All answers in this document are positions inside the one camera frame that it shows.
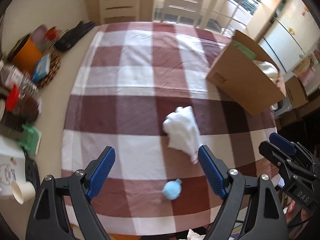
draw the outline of wooden chair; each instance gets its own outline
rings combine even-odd
[[[179,22],[181,16],[193,19],[193,26],[196,27],[202,3],[203,0],[164,0],[161,21],[163,22],[165,14],[172,14],[178,16],[177,22]]]
[[[139,0],[100,0],[101,24],[139,20]]]

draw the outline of checkered tablecloth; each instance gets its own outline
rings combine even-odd
[[[276,131],[270,109],[250,116],[205,77],[229,39],[208,31],[152,22],[102,25],[70,95],[62,174],[85,168],[106,146],[116,162],[92,205],[109,233],[159,235],[211,223],[221,205],[199,164],[167,147],[165,117],[192,106],[203,144],[244,175],[272,174],[258,151]],[[169,201],[162,189],[180,178]],[[77,224],[66,199],[70,222]]]

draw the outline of blue pom-pom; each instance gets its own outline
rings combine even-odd
[[[162,190],[163,195],[169,200],[177,199],[181,193],[181,183],[181,179],[167,182]]]

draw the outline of beige countertop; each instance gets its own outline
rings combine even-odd
[[[42,114],[36,122],[36,127],[42,132],[36,158],[40,181],[47,174],[61,177],[62,132],[69,95],[97,29],[96,27],[91,30],[70,51],[61,56],[61,67],[56,77],[40,91]],[[33,200],[23,205],[15,200],[0,200],[0,212],[21,240],[25,239],[32,205]]]

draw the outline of silver bolt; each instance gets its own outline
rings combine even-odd
[[[51,180],[51,179],[52,179],[52,175],[47,175],[47,176],[44,177],[44,180],[45,180],[45,181],[49,181],[49,180]]]
[[[267,174],[262,174],[262,175],[261,175],[261,178],[262,178],[263,180],[268,180],[268,179],[269,179],[269,176],[268,176]]]
[[[84,170],[77,170],[76,175],[77,176],[82,176],[84,174]]]
[[[230,174],[233,175],[233,176],[236,176],[238,175],[238,171],[236,169],[230,169]]]

